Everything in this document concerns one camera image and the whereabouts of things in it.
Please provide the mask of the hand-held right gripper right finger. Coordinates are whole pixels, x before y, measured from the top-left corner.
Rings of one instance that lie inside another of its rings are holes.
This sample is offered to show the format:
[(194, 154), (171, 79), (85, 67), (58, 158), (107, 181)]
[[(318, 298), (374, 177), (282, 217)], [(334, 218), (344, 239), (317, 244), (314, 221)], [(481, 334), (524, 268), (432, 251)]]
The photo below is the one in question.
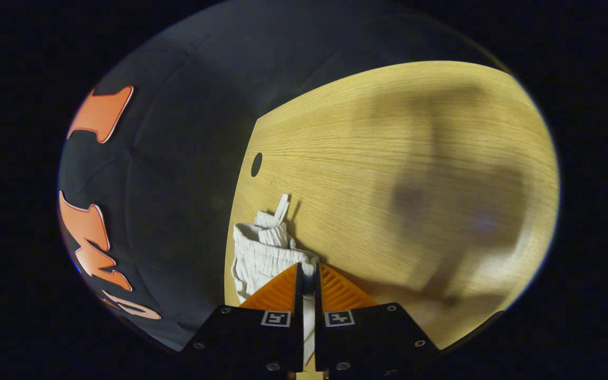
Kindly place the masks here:
[(419, 373), (439, 349), (399, 303), (378, 303), (342, 274), (319, 264), (315, 366), (323, 373)]

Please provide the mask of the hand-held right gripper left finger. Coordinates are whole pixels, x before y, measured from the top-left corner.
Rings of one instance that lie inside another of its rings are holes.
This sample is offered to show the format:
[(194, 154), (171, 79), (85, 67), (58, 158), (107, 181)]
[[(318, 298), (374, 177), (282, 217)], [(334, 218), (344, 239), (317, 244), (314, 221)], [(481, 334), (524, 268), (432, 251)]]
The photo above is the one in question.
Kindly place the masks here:
[(183, 349), (196, 373), (299, 373), (303, 368), (302, 265), (239, 306), (218, 306)]

